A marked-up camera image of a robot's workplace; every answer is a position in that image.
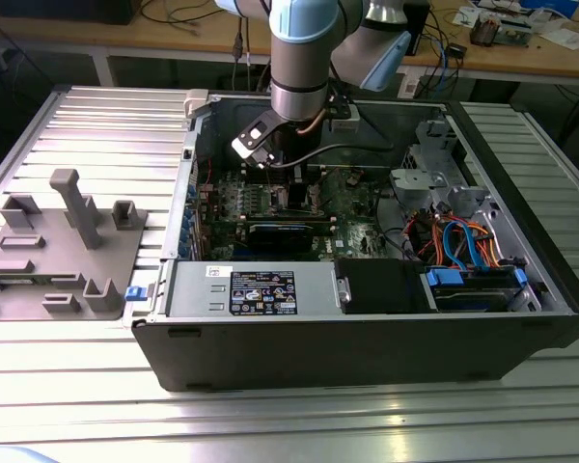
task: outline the blue cable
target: blue cable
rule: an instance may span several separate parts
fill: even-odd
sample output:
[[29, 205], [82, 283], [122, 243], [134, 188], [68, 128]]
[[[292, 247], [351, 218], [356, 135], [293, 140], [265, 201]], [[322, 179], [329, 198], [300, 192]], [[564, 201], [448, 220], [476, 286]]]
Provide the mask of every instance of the blue cable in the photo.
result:
[[440, 75], [440, 81], [437, 83], [437, 87], [435, 88], [435, 93], [433, 94], [433, 96], [437, 96], [437, 94], [440, 92], [440, 90], [442, 90], [442, 86], [444, 85], [444, 82], [446, 81], [446, 69], [448, 68], [448, 59], [446, 58], [446, 51], [444, 50], [444, 45], [442, 44], [441, 41], [439, 41], [438, 39], [436, 39], [435, 37], [429, 37], [432, 41], [434, 41], [435, 43], [437, 43], [437, 46], [439, 46], [440, 48], [440, 56], [442, 57], [442, 74]]
[[488, 268], [488, 266], [485, 265], [485, 263], [483, 262], [483, 259], [481, 259], [481, 255], [476, 250], [476, 244], [474, 243], [474, 236], [472, 236], [472, 231], [463, 222], [458, 222], [457, 220], [450, 222], [446, 226], [446, 228], [444, 229], [444, 235], [442, 236], [442, 241], [444, 242], [444, 252], [446, 253], [448, 259], [456, 263], [461, 270], [467, 271], [467, 267], [465, 266], [465, 264], [461, 262], [459, 259], [457, 259], [453, 254], [453, 252], [451, 251], [449, 238], [451, 237], [451, 232], [455, 225], [461, 225], [463, 231], [465, 232], [465, 236], [467, 238], [467, 249], [470, 250], [470, 257], [472, 258], [472, 262], [474, 263], [474, 265], [482, 269]]

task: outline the power supply label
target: power supply label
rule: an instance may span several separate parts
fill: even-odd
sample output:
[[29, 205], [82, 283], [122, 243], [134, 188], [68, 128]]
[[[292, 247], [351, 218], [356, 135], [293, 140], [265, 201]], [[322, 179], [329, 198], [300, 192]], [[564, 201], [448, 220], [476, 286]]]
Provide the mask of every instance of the power supply label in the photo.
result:
[[233, 315], [296, 315], [293, 272], [232, 272]]

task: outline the blue latch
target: blue latch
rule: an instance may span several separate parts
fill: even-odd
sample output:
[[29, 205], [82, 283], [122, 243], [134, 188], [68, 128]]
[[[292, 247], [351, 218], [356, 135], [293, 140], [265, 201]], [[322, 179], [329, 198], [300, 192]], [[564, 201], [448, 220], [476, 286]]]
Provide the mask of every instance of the blue latch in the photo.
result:
[[146, 301], [147, 299], [148, 289], [143, 286], [129, 286], [124, 295], [124, 300], [126, 302]]
[[454, 268], [432, 268], [427, 273], [429, 286], [463, 286], [461, 271]]
[[522, 268], [515, 268], [514, 276], [521, 286], [528, 284], [528, 276], [525, 274]]

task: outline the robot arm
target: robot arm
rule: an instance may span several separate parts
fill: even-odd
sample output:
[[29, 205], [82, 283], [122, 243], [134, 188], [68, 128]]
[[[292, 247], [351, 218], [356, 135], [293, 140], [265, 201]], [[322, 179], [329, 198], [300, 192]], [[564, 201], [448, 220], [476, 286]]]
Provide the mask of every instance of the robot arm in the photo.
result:
[[[238, 154], [264, 167], [274, 156], [256, 151], [273, 132], [289, 125], [288, 133], [293, 134], [309, 126], [326, 105], [331, 61], [345, 82], [384, 90], [411, 40], [402, 24], [402, 8], [400, 17], [393, 4], [386, 3], [399, 1], [272, 0], [268, 18], [272, 111], [234, 140]], [[216, 2], [234, 14], [266, 18], [260, 0]]]

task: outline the motherboard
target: motherboard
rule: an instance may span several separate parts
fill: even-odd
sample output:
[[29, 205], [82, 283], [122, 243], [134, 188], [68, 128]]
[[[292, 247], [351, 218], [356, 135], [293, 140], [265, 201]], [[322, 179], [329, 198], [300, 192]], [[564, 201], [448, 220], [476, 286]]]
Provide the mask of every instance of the motherboard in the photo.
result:
[[380, 184], [353, 168], [312, 175], [297, 201], [295, 189], [269, 173], [204, 172], [197, 207], [202, 260], [385, 258], [374, 220]]

